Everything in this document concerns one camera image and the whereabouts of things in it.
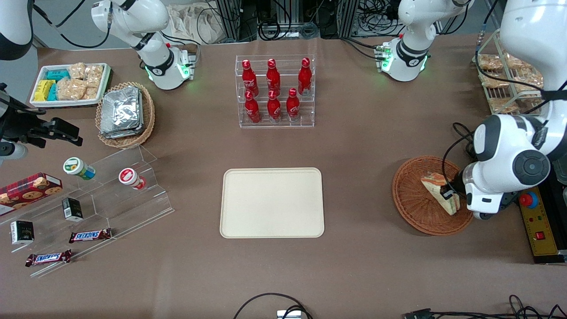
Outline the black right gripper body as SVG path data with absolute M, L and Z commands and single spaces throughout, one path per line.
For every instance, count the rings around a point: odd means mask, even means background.
M 38 148 L 45 148 L 46 141 L 41 137 L 34 137 L 34 129 L 41 129 L 45 123 L 38 118 L 46 113 L 42 109 L 31 109 L 24 103 L 12 98 L 6 92 L 7 85 L 0 85 L 1 92 L 1 139 L 12 143 L 31 144 Z

